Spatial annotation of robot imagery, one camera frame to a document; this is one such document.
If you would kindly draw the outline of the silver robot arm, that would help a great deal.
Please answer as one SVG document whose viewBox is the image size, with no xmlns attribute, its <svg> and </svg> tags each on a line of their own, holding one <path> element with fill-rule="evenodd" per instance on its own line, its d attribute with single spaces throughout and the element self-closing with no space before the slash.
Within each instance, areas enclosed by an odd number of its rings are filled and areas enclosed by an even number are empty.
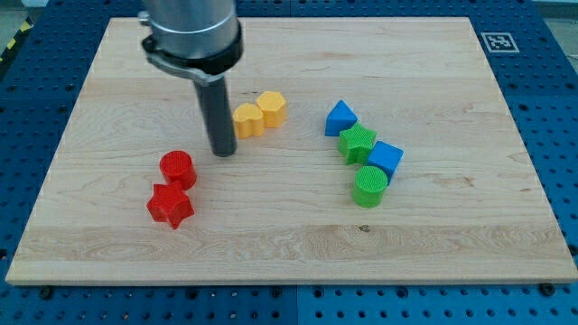
<svg viewBox="0 0 578 325">
<path fill-rule="evenodd" d="M 241 59 L 243 29 L 234 0 L 144 0 L 140 24 L 149 63 L 175 77 L 207 87 Z"/>
</svg>

